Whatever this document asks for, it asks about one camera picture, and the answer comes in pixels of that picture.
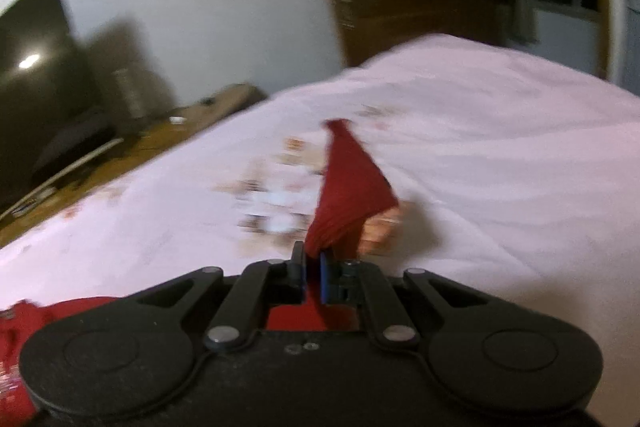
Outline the clear glass vase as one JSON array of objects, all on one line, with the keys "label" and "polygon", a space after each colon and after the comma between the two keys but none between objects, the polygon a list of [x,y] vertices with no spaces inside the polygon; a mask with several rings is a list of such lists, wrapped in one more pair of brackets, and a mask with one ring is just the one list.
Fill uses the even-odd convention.
[{"label": "clear glass vase", "polygon": [[144,105],[131,70],[128,68],[116,69],[112,76],[129,117],[132,120],[142,121],[145,118]]}]

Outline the black curved television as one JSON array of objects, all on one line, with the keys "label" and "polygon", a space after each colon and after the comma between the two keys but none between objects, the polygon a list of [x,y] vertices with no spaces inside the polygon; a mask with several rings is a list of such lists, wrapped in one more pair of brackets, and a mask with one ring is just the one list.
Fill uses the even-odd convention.
[{"label": "black curved television", "polygon": [[62,0],[15,0],[1,14],[1,207],[115,128]]}]

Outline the wooden tv console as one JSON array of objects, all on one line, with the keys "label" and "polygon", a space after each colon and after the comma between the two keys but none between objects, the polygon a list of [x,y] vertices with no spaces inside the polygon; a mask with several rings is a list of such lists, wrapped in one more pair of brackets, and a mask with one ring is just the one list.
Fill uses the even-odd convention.
[{"label": "wooden tv console", "polygon": [[[252,84],[232,84],[211,98],[173,110],[131,138],[107,142],[37,186],[16,206],[3,211],[1,245],[9,245],[103,185],[266,98],[265,92]],[[186,122],[176,126],[169,121],[171,116],[181,116]]]}]

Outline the white floral bed sheet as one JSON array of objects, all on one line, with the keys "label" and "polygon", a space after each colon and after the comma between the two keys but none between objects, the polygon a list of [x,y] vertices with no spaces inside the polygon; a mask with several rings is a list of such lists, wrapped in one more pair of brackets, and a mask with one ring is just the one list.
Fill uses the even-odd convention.
[{"label": "white floral bed sheet", "polygon": [[60,211],[3,247],[2,307],[288,257],[317,205],[330,119],[349,121],[400,202],[368,226],[364,259],[585,329],[604,358],[591,413],[638,423],[639,100],[452,37],[281,92]]}]

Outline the red knitted sweater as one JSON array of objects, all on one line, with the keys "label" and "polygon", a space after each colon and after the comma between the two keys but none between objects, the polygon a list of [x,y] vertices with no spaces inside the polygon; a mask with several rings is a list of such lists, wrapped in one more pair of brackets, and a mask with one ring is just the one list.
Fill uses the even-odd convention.
[{"label": "red knitted sweater", "polygon": [[[304,239],[307,260],[326,251],[329,261],[355,260],[364,224],[398,206],[392,187],[343,119],[329,120],[328,162],[319,202]],[[40,307],[20,301],[1,312],[1,424],[25,426],[35,408],[18,376],[18,356],[25,341],[44,326],[107,303],[113,297],[90,297]]]}]

